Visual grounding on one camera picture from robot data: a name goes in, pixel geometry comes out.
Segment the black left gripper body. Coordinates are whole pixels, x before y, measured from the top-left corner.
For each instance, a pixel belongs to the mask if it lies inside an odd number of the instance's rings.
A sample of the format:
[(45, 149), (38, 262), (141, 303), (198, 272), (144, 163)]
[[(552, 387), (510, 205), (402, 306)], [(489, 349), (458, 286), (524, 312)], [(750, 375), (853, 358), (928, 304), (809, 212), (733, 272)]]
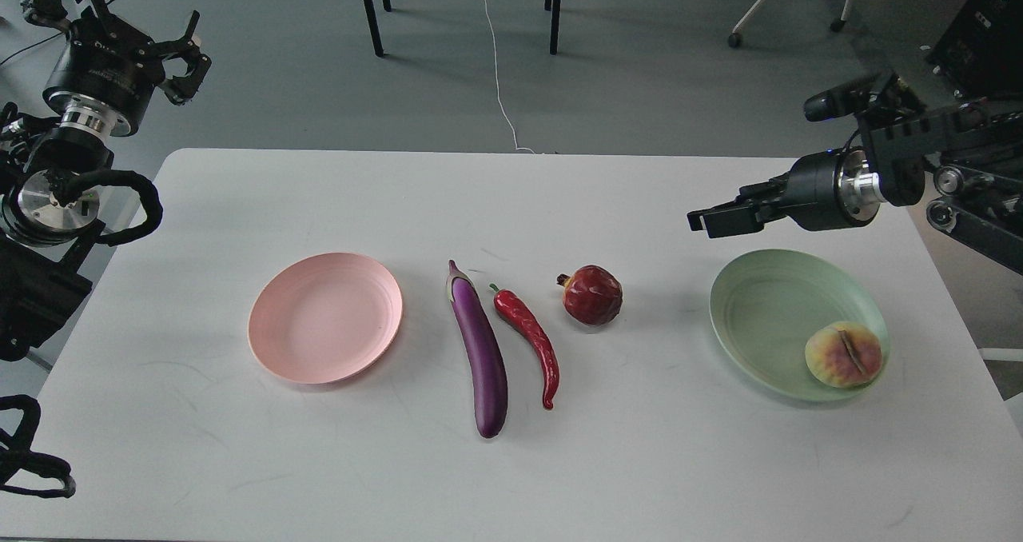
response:
[(65, 49), (42, 97), (54, 112), (62, 112), (74, 95), (102, 102), (118, 115), (113, 135), (128, 137), (138, 133), (154, 90), (167, 79), (167, 73), (161, 60), (133, 60), (137, 46), (123, 47), (123, 38), (138, 38), (141, 33), (125, 27), (113, 32), (114, 37), (92, 14), (70, 22)]

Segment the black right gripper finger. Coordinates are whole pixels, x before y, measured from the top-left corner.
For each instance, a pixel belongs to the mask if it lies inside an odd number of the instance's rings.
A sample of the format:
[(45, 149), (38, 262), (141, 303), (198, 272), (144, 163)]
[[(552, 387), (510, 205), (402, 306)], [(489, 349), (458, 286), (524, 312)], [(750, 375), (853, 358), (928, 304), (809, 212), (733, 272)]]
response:
[(789, 177), (772, 177), (760, 184), (742, 186), (735, 199), (708, 209), (690, 211), (691, 231), (763, 231), (765, 225), (786, 215), (779, 211)]
[(706, 210), (702, 225), (709, 238), (727, 238), (763, 231), (779, 221), (779, 212), (761, 206), (724, 206)]

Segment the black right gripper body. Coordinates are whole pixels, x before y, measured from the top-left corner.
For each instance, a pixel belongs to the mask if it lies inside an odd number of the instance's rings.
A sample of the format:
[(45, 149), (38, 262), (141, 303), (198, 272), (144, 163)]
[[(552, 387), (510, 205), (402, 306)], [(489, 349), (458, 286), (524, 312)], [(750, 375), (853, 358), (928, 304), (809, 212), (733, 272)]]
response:
[(807, 231), (860, 228), (872, 221), (872, 205), (855, 188), (860, 174), (871, 175), (862, 151), (812, 153), (798, 159), (783, 177), (770, 207)]

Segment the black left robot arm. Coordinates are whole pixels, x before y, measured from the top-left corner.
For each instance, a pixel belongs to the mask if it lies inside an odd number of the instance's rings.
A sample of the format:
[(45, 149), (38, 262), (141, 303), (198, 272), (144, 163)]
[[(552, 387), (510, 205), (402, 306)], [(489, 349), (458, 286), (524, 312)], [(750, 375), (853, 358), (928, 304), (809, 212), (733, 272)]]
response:
[(158, 42), (113, 14), (106, 0), (23, 0), (23, 17), (62, 32), (66, 45), (42, 97), (48, 117), (2, 108), (1, 355), (18, 362), (66, 326), (91, 280), (95, 245), (149, 236), (163, 219), (153, 182), (113, 167), (112, 137), (138, 132), (154, 91), (193, 100), (212, 65), (189, 16)]

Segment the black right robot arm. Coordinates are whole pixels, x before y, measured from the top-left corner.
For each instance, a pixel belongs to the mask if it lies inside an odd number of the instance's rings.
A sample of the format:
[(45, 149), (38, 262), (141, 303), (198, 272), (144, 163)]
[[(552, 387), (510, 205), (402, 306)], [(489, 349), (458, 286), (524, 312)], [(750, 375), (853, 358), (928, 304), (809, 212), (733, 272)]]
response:
[(777, 177), (742, 186), (727, 204), (691, 211), (691, 229), (726, 238), (783, 218), (806, 231), (861, 228), (881, 204), (920, 202), (932, 179), (938, 196), (925, 207), (928, 224), (1021, 271), (1019, 94), (928, 110), (885, 70), (811, 95), (803, 112), (811, 122), (854, 117), (859, 144), (798, 159)]

